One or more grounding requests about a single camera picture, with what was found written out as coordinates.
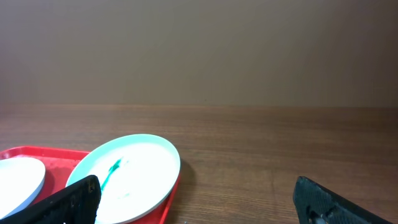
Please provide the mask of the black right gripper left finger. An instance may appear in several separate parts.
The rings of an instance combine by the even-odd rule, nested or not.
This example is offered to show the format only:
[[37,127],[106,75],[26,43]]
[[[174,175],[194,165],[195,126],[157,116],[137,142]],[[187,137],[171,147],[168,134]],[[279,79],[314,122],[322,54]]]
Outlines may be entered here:
[[94,224],[101,200],[97,176],[89,175],[7,218],[1,224]]

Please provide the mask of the white plate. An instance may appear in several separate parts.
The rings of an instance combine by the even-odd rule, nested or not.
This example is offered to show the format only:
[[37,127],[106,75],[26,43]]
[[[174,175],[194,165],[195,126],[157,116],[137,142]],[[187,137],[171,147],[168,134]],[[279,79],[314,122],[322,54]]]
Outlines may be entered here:
[[44,163],[32,157],[1,160],[1,219],[30,205],[45,180]]

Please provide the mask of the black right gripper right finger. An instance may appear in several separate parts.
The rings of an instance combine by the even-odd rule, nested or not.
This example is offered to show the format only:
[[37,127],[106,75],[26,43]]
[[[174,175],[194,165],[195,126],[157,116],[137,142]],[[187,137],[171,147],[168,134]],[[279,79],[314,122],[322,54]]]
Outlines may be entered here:
[[293,202],[300,224],[392,224],[305,176],[296,181]]

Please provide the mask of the red plastic tray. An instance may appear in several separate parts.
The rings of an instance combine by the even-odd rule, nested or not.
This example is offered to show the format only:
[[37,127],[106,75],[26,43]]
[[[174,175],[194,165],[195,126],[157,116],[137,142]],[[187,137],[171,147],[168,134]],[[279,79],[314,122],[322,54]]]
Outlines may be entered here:
[[[88,151],[60,149],[40,146],[19,146],[1,151],[1,159],[12,157],[33,157],[44,163],[46,168],[44,186],[31,203],[32,205],[62,190],[77,164]],[[179,182],[176,182],[169,196],[153,211],[129,224],[164,224],[174,200]]]

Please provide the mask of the light blue plate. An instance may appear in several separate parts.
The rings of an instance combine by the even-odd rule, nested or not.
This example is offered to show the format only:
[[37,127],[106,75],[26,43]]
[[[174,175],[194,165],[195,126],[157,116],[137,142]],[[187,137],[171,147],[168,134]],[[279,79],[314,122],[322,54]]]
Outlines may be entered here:
[[101,199],[96,223],[129,223],[157,208],[171,193],[181,168],[176,147],[153,134],[106,142],[85,156],[66,185],[95,175]]

